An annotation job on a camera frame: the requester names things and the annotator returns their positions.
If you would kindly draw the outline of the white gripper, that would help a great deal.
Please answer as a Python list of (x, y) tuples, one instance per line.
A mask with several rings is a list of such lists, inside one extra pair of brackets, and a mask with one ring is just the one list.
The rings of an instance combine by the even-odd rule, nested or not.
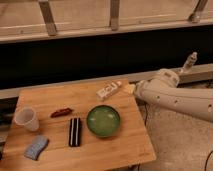
[(140, 82), (134, 84), (130, 84), (130, 85), (126, 85), (124, 87), (124, 91), (128, 94), (132, 94), (137, 97), (137, 98), (141, 98), (141, 93), (142, 93), (142, 88), (145, 84), (145, 80), (141, 80)]

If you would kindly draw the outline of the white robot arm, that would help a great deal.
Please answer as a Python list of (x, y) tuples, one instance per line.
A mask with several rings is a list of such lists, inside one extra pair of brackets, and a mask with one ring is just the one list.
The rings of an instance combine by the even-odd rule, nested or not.
[(178, 88), (180, 77), (170, 69), (160, 69), (150, 80), (129, 84), (124, 91), (136, 98), (213, 122), (213, 89)]

